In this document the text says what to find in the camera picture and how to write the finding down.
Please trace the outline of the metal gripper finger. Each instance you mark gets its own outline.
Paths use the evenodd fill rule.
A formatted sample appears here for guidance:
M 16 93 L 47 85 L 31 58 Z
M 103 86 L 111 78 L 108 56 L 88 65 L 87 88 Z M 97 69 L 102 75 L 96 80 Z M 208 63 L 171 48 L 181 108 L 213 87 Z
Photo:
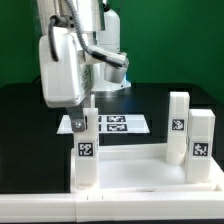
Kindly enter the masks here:
M 71 128 L 74 133 L 84 132 L 87 129 L 87 116 L 82 106 L 69 107 L 67 113 L 71 121 Z

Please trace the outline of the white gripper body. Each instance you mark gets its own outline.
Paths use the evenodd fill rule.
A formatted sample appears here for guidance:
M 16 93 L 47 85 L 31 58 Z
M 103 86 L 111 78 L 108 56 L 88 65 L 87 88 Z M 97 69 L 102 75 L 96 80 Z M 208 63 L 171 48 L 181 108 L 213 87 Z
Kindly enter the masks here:
M 77 106 L 92 88 L 90 66 L 83 60 L 74 33 L 54 27 L 53 39 L 58 61 L 52 59 L 48 36 L 42 36 L 39 42 L 44 99 L 51 108 Z

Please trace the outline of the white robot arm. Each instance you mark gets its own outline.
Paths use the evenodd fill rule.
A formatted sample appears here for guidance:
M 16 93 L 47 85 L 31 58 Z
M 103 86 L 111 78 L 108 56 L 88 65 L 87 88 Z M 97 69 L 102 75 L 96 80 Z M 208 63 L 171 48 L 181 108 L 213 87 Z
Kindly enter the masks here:
M 68 111 L 72 130 L 87 129 L 93 96 L 127 87 L 120 19 L 107 0 L 36 0 L 42 36 L 39 62 L 46 104 Z

